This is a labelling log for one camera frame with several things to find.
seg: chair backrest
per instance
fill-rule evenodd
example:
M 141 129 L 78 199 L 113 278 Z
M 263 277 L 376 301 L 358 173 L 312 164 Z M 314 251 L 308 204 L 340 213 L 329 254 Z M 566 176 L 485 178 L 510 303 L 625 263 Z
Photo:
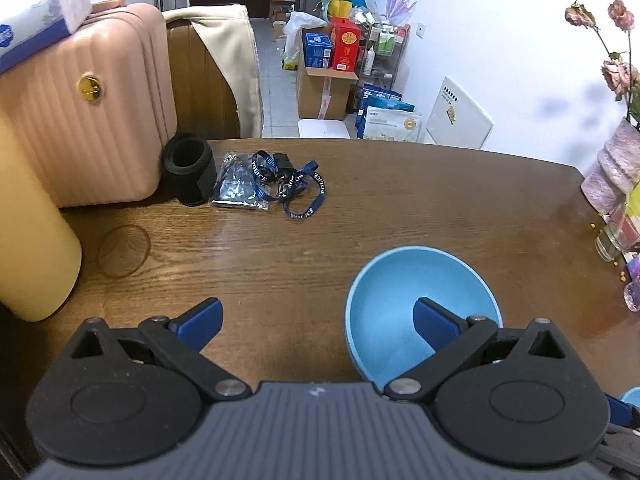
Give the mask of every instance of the chair backrest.
M 189 20 L 167 25 L 178 129 L 201 139 L 239 139 L 238 105 Z

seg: pink suitcase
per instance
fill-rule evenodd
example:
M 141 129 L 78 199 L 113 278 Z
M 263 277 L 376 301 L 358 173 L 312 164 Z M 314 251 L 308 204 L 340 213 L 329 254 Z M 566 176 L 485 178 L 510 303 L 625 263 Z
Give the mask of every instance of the pink suitcase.
M 177 128 L 162 13 L 123 5 L 0 76 L 0 114 L 59 207 L 150 196 Z

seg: flower stem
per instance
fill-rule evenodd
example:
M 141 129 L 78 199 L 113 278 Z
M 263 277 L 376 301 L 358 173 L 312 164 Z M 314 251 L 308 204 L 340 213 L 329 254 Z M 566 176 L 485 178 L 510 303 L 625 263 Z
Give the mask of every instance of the flower stem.
M 595 31 L 595 33 L 600 38 L 600 41 L 602 42 L 602 46 L 604 47 L 604 50 L 607 51 L 607 56 L 609 57 L 609 59 L 611 59 L 611 53 L 609 52 L 609 49 L 607 48 L 607 45 L 605 44 L 604 40 L 602 39 L 602 36 L 600 35 L 600 29 L 598 27 L 596 27 L 595 25 L 593 25 L 593 30 Z
M 634 86 L 634 67 L 631 65 L 631 31 L 626 32 L 629 40 L 629 101 L 626 104 L 626 120 L 631 124 L 631 101 L 634 98 L 631 88 Z

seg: white stool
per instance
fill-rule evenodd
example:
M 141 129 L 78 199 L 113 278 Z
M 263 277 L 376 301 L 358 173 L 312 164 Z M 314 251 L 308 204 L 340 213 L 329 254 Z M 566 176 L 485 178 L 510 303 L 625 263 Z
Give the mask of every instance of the white stool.
M 298 121 L 301 139 L 350 139 L 342 121 L 302 119 Z

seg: pink flower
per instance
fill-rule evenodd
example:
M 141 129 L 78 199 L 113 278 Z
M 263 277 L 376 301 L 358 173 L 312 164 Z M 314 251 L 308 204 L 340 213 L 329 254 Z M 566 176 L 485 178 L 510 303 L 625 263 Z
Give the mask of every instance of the pink flower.
M 584 5 L 574 3 L 571 7 L 567 7 L 564 10 L 564 18 L 579 27 L 582 25 L 583 27 L 594 27 L 596 24 L 596 19 L 593 17 L 587 9 L 584 8 Z
M 632 12 L 626 10 L 625 4 L 622 0 L 615 0 L 609 6 L 609 17 L 616 23 L 616 27 L 621 28 L 625 32 L 634 28 L 634 15 Z
M 631 67 L 633 73 L 633 82 L 629 73 L 629 63 L 622 63 L 619 59 L 606 59 L 602 65 L 602 75 L 604 76 L 607 86 L 616 95 L 624 95 L 631 86 L 640 81 L 640 73 L 638 69 Z

